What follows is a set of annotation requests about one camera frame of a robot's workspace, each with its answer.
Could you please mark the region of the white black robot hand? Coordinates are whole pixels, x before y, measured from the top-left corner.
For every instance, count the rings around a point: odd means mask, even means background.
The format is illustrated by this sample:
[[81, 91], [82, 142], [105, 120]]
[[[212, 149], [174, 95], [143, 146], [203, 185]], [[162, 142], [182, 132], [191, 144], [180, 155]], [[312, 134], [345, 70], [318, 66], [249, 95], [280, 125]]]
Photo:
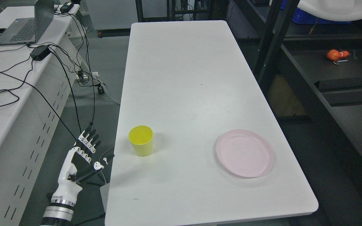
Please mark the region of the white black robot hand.
[[76, 139], [69, 150], [58, 177], [58, 188], [51, 197], [51, 203], [75, 206], [77, 196], [82, 190], [81, 183], [101, 172], [112, 163], [114, 153], [110, 150], [92, 159], [101, 144], [96, 129], [88, 126]]

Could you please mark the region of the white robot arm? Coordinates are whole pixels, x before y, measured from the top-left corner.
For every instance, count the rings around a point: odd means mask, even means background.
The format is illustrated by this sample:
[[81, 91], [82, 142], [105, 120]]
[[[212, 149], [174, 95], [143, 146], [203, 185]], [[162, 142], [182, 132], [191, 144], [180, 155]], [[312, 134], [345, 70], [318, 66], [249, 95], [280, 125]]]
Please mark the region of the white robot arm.
[[74, 207], [62, 203], [50, 203], [42, 217], [40, 226], [73, 226]]

